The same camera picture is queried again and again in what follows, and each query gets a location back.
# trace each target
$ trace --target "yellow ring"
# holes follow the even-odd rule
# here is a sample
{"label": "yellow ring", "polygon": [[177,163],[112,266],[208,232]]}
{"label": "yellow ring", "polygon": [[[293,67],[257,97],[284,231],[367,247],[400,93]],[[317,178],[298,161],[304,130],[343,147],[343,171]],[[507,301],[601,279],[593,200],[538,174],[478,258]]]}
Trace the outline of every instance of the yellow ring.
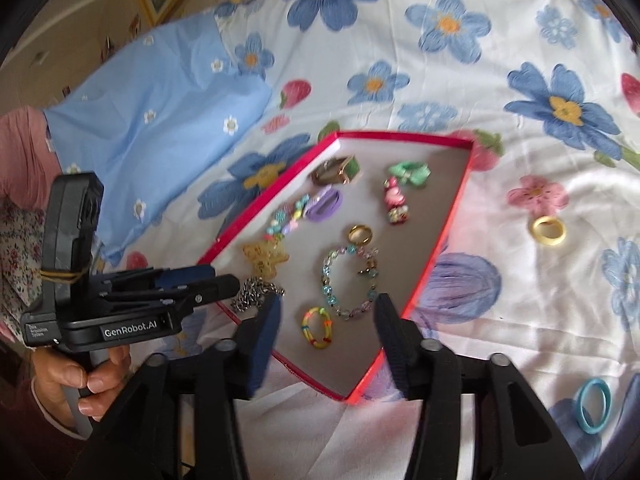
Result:
{"label": "yellow ring", "polygon": [[[309,328],[309,320],[313,314],[319,314],[324,317],[324,338],[322,341],[318,341]],[[302,333],[305,335],[307,341],[309,341],[315,348],[323,349],[327,348],[332,341],[332,324],[331,316],[324,306],[315,306],[307,311],[305,317],[302,318]]]}
{"label": "yellow ring", "polygon": [[[550,224],[558,227],[560,229],[560,234],[555,238],[543,235],[542,232],[540,232],[540,226],[542,224]],[[534,240],[544,245],[558,245],[566,238],[566,225],[564,225],[564,222],[561,219],[556,218],[555,216],[541,216],[531,224],[529,230],[531,231],[531,236],[533,236]]]}
{"label": "yellow ring", "polygon": [[367,245],[371,241],[371,239],[373,238],[373,231],[368,225],[354,225],[350,229],[347,238],[353,245],[362,247]]}

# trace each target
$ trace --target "finger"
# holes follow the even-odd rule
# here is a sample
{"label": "finger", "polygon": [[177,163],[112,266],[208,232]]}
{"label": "finger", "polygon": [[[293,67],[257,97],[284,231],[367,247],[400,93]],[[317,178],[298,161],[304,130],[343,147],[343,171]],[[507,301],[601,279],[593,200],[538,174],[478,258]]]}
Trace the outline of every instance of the finger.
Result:
{"label": "finger", "polygon": [[78,401],[78,409],[80,410],[80,413],[94,418],[102,417],[113,404],[113,401],[116,399],[118,394],[122,391],[124,384],[124,381],[122,381],[111,390],[80,399]]}
{"label": "finger", "polygon": [[43,385],[86,386],[86,372],[78,363],[51,348],[38,348],[33,353],[36,377]]}
{"label": "finger", "polygon": [[109,348],[109,359],[112,363],[119,365],[129,355],[129,345]]}
{"label": "finger", "polygon": [[94,394],[111,390],[125,379],[130,365],[129,355],[119,364],[114,364],[112,361],[104,362],[89,374],[86,385]]}

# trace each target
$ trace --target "green bow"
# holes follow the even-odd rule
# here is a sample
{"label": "green bow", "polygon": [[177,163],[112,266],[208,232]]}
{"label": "green bow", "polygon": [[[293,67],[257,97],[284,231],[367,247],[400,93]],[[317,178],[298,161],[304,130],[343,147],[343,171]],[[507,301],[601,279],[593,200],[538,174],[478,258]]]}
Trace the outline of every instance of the green bow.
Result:
{"label": "green bow", "polygon": [[405,161],[393,165],[389,168],[389,173],[403,186],[409,182],[415,187],[422,187],[427,182],[431,170],[423,162]]}

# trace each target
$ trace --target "box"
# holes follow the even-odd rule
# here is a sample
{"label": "box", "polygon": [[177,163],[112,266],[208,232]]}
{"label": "box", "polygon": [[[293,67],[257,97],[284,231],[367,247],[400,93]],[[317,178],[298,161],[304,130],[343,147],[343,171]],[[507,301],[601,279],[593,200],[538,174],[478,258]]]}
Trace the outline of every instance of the box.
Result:
{"label": "box", "polygon": [[[349,229],[366,224],[373,230],[367,246],[378,249],[378,292],[388,293],[403,317],[414,309],[420,292],[446,241],[463,187],[470,171],[472,143],[468,140],[426,134],[395,132],[337,132],[323,139],[285,171],[233,222],[202,257],[218,274],[231,273],[241,282],[250,277],[252,265],[242,245],[260,240],[275,211],[295,202],[305,193],[313,195],[309,175],[333,156],[355,155],[361,170],[353,182],[339,186],[343,193],[340,209],[323,222],[301,220],[299,227],[282,244],[290,255],[276,268],[272,280],[286,293],[282,301],[282,322],[274,355],[293,374],[335,400],[357,401],[383,363],[383,353],[372,312],[357,319],[342,320],[329,308],[333,319],[333,341],[316,349],[303,336],[301,322],[306,311],[326,306],[321,271],[327,254],[348,244]],[[403,160],[426,162],[431,175],[423,189],[402,186],[410,218],[405,224],[387,221],[383,183],[388,167]],[[331,286],[345,308],[359,306],[366,298],[369,280],[358,274],[366,261],[345,254],[331,267]],[[236,314],[230,301],[220,307],[235,322],[256,313]],[[312,326],[322,337],[321,322]]]}

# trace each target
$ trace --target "metal bolt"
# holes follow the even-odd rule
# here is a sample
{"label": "metal bolt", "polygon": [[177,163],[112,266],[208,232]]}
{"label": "metal bolt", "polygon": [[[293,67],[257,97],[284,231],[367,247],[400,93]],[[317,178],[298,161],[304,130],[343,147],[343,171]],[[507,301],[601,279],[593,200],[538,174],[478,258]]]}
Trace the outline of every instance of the metal bolt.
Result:
{"label": "metal bolt", "polygon": [[166,362],[166,357],[162,354],[152,354],[149,359],[146,360],[146,364],[148,366],[153,366],[154,368],[162,366]]}
{"label": "metal bolt", "polygon": [[442,343],[437,339],[423,339],[420,341],[420,346],[429,352],[437,352],[442,348]]}
{"label": "metal bolt", "polygon": [[237,345],[233,339],[221,339],[215,346],[218,352],[232,352]]}
{"label": "metal bolt", "polygon": [[492,354],[491,362],[496,366],[509,366],[511,364],[509,358],[505,354],[500,353]]}

